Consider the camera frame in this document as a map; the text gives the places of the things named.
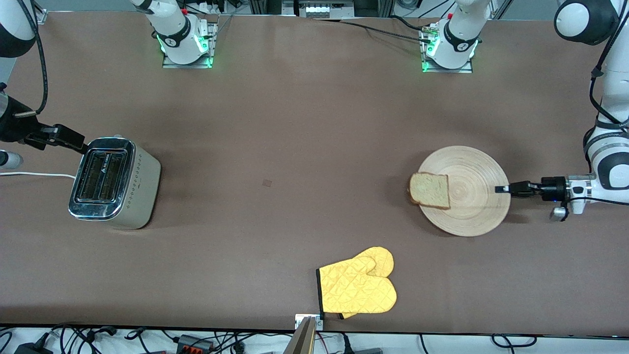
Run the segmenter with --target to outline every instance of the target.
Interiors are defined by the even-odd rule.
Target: toaster
[[[161,169],[129,139],[98,138],[81,159],[68,210],[79,220],[139,229],[151,217]]]

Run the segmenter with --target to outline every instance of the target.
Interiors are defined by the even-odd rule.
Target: brown tabletop
[[[565,42],[550,22],[492,21],[473,74],[423,74],[411,41],[234,17],[214,68],[167,70],[150,32],[136,13],[53,13],[42,27],[40,121],[133,139],[162,180],[151,223],[116,231],[69,215],[70,179],[0,178],[0,322],[291,329],[318,312],[316,268],[380,245],[397,304],[326,329],[629,334],[626,208],[551,224],[551,203],[514,200],[497,229],[462,238],[406,194],[450,145],[490,154],[511,181],[586,172],[602,47]],[[36,107],[41,90],[31,50],[7,92]],[[74,174],[80,159],[0,148],[28,171]]]

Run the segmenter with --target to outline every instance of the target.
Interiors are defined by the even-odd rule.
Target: yellow oven mitt
[[[398,296],[386,278],[393,271],[393,256],[382,247],[369,248],[351,260],[317,269],[321,313],[348,318],[356,313],[390,310]]]

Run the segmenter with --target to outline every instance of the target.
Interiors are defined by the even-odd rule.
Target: round wooden board
[[[479,236],[496,228],[509,211],[511,195],[496,193],[509,184],[500,165],[484,152],[467,146],[448,146],[428,156],[419,172],[448,175],[450,209],[420,205],[428,220],[457,236]]]

